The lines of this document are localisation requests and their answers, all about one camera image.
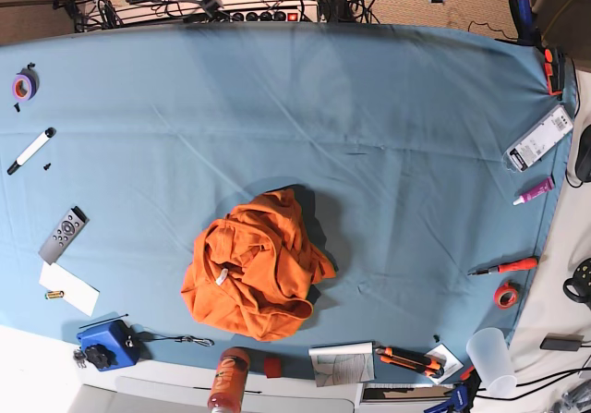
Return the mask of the orange black clamp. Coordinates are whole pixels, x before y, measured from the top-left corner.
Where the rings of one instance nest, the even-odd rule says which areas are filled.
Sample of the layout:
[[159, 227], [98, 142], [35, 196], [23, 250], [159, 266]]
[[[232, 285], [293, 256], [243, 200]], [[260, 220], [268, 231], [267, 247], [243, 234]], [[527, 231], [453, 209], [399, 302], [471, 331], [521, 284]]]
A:
[[564, 54], [560, 48], [546, 48], [544, 50], [544, 58], [548, 93], [550, 96], [560, 99], [565, 81]]

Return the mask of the small white leaflet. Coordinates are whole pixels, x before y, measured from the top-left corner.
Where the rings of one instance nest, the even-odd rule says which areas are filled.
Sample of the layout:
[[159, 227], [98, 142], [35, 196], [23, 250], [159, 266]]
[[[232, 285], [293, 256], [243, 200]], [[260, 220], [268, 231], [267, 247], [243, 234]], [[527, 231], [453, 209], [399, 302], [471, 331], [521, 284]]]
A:
[[464, 366], [462, 362], [444, 344], [439, 344], [432, 348], [427, 353], [427, 356], [434, 358], [442, 366], [443, 374], [440, 377], [428, 376], [428, 378], [436, 385], [448, 380]]

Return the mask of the clear plastic package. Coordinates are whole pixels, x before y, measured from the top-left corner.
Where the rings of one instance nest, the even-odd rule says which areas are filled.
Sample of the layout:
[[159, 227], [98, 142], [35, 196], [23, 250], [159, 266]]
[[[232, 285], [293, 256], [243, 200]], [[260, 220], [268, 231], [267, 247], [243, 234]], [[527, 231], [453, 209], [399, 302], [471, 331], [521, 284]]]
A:
[[558, 104], [505, 151], [503, 161], [511, 171], [524, 172], [572, 130], [570, 115], [562, 104]]

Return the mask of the blue table cloth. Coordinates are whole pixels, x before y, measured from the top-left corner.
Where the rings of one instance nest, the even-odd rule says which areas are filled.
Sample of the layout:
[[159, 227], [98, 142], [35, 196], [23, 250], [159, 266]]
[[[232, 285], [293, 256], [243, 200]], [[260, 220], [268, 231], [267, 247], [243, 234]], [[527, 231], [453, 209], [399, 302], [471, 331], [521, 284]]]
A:
[[[12, 83], [35, 64], [39, 89]], [[95, 287], [98, 317], [162, 334], [161, 361], [212, 367], [223, 349], [285, 357], [311, 378], [312, 346], [376, 341], [455, 356], [476, 331], [512, 334], [496, 262], [539, 255], [570, 141], [525, 172], [503, 154], [556, 105], [538, 49], [458, 30], [211, 24], [103, 31], [1, 50], [1, 322], [72, 341], [82, 314], [48, 301], [39, 249], [66, 212], [88, 223], [60, 257]], [[51, 163], [45, 171], [43, 166]], [[336, 265], [294, 335], [259, 343], [195, 322], [181, 296], [193, 243], [260, 193], [291, 187], [311, 241]]]

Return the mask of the orange black utility knife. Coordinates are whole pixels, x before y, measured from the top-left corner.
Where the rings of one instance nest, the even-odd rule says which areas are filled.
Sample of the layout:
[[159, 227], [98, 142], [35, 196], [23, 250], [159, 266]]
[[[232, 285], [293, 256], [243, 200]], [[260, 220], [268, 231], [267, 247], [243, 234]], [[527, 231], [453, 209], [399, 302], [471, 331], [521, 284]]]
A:
[[428, 355], [398, 347], [376, 347], [381, 362], [439, 379], [444, 374], [443, 364]]

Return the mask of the purple glue tube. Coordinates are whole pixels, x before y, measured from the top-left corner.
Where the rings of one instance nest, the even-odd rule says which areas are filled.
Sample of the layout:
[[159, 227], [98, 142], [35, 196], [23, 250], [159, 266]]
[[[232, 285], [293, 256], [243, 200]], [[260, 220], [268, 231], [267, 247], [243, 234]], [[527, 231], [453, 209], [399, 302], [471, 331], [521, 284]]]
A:
[[530, 188], [528, 191], [520, 194], [519, 197], [513, 202], [513, 206], [518, 206], [527, 203], [541, 195], [544, 195], [552, 191], [555, 187], [554, 180], [551, 176], [546, 177], [539, 184]]

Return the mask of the folded paper booklet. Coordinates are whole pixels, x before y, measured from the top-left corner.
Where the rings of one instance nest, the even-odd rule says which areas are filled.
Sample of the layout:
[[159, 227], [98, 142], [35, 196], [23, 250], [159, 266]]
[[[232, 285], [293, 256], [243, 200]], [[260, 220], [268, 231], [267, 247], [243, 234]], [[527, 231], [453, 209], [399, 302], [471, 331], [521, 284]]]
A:
[[372, 342], [312, 347], [308, 355], [318, 387], [366, 383], [375, 379]]

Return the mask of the blue plastic box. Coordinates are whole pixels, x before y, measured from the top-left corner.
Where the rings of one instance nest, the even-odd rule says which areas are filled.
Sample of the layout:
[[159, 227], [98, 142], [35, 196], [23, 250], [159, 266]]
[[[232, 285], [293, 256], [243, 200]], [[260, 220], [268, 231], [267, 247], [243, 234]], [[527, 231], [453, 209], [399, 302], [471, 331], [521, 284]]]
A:
[[133, 332], [121, 320], [91, 326], [77, 334], [81, 352], [98, 371], [135, 366], [140, 349]]

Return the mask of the orange t-shirt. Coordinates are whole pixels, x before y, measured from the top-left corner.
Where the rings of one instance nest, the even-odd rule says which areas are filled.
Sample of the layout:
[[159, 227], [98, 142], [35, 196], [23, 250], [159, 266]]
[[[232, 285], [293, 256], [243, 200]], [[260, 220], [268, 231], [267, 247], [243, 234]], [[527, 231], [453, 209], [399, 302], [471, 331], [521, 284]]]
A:
[[181, 295], [194, 321], [260, 342], [295, 334], [313, 314], [312, 286], [335, 277], [309, 239], [290, 188], [262, 193], [194, 241]]

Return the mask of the black white marker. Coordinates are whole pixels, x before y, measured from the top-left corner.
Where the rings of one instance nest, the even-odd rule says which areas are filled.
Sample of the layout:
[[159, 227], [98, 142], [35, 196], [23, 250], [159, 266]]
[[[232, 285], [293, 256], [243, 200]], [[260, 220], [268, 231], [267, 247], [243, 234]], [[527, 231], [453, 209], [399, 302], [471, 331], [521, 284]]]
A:
[[24, 165], [38, 150], [40, 150], [49, 139], [56, 134], [55, 128], [47, 128], [42, 132], [10, 165], [7, 169], [9, 176], [13, 175], [19, 168]]

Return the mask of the red tape roll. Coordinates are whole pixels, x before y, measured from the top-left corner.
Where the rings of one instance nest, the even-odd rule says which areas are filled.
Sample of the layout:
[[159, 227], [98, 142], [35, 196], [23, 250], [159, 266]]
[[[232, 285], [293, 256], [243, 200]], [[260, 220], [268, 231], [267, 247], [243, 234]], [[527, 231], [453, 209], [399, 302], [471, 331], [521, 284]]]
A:
[[500, 310], [513, 307], [519, 299], [519, 290], [510, 281], [500, 285], [494, 293], [494, 303]]

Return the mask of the small red block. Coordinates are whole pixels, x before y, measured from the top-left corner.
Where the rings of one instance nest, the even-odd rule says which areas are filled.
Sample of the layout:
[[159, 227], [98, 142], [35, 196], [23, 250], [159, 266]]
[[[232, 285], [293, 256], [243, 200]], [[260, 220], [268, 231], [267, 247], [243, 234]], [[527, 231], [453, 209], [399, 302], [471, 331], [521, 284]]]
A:
[[278, 379], [282, 377], [282, 362], [278, 357], [268, 356], [264, 359], [263, 370], [267, 379]]

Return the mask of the small AA battery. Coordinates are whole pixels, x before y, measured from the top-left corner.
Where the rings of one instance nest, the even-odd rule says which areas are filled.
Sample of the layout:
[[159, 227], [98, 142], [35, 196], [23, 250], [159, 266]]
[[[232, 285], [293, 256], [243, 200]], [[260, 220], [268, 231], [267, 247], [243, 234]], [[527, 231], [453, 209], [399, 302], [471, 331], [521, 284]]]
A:
[[63, 298], [64, 296], [65, 296], [65, 292], [64, 291], [48, 291], [44, 295], [44, 297], [47, 300], [59, 299], [59, 298]]

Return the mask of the grey remote control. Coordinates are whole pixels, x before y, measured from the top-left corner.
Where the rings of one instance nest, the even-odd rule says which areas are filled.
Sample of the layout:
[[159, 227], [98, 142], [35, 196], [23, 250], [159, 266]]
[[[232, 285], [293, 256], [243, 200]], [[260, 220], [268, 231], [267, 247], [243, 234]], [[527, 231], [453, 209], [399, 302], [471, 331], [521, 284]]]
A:
[[88, 217], [78, 206], [69, 209], [43, 243], [40, 257], [49, 264], [57, 262], [87, 222]]

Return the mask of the black power strip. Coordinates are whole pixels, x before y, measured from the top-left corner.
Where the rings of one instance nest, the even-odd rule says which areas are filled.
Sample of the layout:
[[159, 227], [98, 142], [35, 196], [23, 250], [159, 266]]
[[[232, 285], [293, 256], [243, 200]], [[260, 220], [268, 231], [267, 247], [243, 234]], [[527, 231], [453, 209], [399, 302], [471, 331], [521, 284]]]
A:
[[216, 11], [213, 13], [194, 13], [183, 18], [186, 23], [212, 22], [299, 22], [300, 14], [295, 11], [282, 10], [264, 11]]

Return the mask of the red handled screwdriver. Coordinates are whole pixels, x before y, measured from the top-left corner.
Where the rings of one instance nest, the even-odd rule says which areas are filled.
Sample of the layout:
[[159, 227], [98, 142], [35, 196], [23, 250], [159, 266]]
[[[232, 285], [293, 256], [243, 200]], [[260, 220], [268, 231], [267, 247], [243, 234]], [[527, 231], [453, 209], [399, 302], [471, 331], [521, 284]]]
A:
[[519, 272], [519, 271], [528, 271], [534, 269], [538, 266], [538, 258], [537, 257], [530, 257], [525, 258], [519, 261], [514, 262], [505, 262], [501, 264], [490, 265], [487, 267], [482, 267], [471, 271], [468, 273], [469, 276], [472, 275], [483, 275], [483, 274], [493, 274], [493, 273], [512, 273], [512, 272]]

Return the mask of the black power adapter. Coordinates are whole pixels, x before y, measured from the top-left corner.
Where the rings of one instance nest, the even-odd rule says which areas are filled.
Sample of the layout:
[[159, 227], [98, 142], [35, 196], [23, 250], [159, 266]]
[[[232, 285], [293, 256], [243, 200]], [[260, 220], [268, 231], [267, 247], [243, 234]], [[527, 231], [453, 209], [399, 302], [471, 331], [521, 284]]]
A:
[[583, 346], [583, 339], [572, 334], [547, 334], [539, 348], [549, 351], [576, 352]]

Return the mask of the blue bar clamp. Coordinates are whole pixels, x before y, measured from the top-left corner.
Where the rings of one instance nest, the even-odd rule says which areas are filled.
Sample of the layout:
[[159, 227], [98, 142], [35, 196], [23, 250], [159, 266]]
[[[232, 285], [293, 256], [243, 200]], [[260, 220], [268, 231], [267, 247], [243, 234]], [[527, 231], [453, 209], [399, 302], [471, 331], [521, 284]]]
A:
[[461, 381], [447, 392], [448, 400], [427, 408], [425, 413], [470, 413], [473, 407], [476, 393], [481, 384], [481, 378], [474, 366], [471, 366], [461, 376]]

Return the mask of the purple tape roll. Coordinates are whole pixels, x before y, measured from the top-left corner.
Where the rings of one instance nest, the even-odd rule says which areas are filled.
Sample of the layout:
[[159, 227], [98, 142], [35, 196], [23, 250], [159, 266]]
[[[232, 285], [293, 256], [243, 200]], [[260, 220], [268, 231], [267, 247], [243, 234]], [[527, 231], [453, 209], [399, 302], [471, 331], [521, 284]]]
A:
[[18, 103], [32, 99], [39, 89], [39, 78], [35, 71], [35, 64], [29, 63], [15, 76], [12, 83], [12, 93]]

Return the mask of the orange drink bottle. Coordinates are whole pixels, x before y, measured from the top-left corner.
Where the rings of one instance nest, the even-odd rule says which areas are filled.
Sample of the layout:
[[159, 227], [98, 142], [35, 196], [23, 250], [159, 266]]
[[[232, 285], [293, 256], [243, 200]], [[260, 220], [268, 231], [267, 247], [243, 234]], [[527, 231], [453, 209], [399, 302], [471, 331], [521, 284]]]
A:
[[225, 350], [218, 362], [207, 407], [211, 413], [240, 413], [250, 357], [241, 347]]

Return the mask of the clear plastic cup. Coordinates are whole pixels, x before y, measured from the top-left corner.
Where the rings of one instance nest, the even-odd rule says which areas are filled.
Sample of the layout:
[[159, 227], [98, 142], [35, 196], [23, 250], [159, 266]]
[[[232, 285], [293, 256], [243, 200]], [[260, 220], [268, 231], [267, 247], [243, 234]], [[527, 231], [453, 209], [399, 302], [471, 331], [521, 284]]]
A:
[[466, 353], [490, 396], [506, 398], [513, 393], [517, 378], [500, 329], [489, 327], [474, 333]]

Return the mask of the white paper card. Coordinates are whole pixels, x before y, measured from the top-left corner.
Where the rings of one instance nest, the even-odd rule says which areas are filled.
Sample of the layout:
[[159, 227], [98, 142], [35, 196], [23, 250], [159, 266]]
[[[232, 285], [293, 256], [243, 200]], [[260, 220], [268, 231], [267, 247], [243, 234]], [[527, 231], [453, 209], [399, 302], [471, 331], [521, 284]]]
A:
[[91, 316], [96, 306], [100, 292], [76, 277], [57, 263], [42, 265], [39, 284], [48, 291], [64, 291], [64, 301]]

